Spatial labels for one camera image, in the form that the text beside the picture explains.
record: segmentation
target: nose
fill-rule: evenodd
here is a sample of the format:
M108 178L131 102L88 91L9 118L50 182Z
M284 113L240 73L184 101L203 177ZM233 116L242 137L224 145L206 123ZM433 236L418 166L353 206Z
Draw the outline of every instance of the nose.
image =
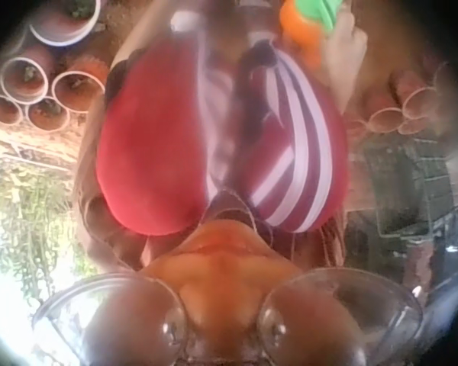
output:
M193 329L188 353L197 359L241 361L255 349L254 324L263 292L231 275L231 258L221 255L216 264L218 275L187 284L179 292Z

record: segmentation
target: eyeglasses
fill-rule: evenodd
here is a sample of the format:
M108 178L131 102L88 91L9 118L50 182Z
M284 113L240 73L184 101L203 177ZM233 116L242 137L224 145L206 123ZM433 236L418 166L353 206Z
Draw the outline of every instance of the eyeglasses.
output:
M313 303L315 297L294 296L310 290L337 300L354 325L341 319L326 323L325 313L315 313L323 309ZM296 301L301 301L300 310L294 309ZM306 324L311 314L314 320ZM399 284L350 268L317 269L266 296L251 359L299 364L299 352L308 352L301 349L307 342L302 341L308 337L306 326L334 326L339 334L340 327L357 325L365 347L353 357L379 364L410 350L422 317L413 294ZM40 348L61 364L170 366L194 359L192 330L179 296L162 281L137 274L100 275L56 294L34 315L33 328ZM329 333L324 328L323 337Z

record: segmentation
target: plastic toy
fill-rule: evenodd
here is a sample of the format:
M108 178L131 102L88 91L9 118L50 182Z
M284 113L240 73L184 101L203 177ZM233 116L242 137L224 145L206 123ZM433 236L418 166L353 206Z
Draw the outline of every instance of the plastic toy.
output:
M297 43L310 69L321 64L321 42L332 31L343 0L287 0L280 10L286 38Z

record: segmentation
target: terracotta pot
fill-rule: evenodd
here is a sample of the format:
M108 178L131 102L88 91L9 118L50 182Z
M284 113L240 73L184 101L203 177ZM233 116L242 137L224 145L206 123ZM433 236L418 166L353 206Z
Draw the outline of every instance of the terracotta pot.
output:
M434 73L433 85L440 95L458 94L458 84L448 62L441 63Z
M407 118L416 120L433 113L437 93L418 74L411 70L394 72L391 83Z
M46 101L57 104L59 113L52 113L50 109L51 105L54 104L47 104ZM64 129L68 125L70 119L69 111L57 103L52 97L45 97L36 104L26 106L25 115L34 127L48 133Z
M431 123L438 135L451 132L458 127L458 99L440 95L431 115Z
M365 118L356 111L347 111L343 117L348 143L350 146L356 146L369 135Z
M53 68L54 58L49 50L35 44L3 65L0 84L13 101L34 104L46 96Z
M433 80L434 73L442 63L444 63L444 59L433 50L426 50L422 54L421 64L424 68L427 77L430 78L431 82Z
M20 106L4 95L0 95L0 124L19 124L24 118Z
M89 19L75 19L60 8L60 2L50 2L33 18L30 25L32 34L50 46L64 47L85 38L100 15L106 0L95 1L95 10Z
M368 128L375 133L390 133L404 121L402 110L388 88L371 88L365 94Z
M405 120L404 123L398 127L397 131L401 135L412 135L414 133L421 132L430 125L431 122L429 117L422 117L417 120Z
M81 56L53 80L53 97L71 111L87 113L93 99L105 92L108 73L106 63L92 56Z
M32 38L29 28L21 26L19 27L12 37L10 37L5 44L2 55L3 56L14 56L18 54L22 48L24 48L26 43L29 43L29 40Z

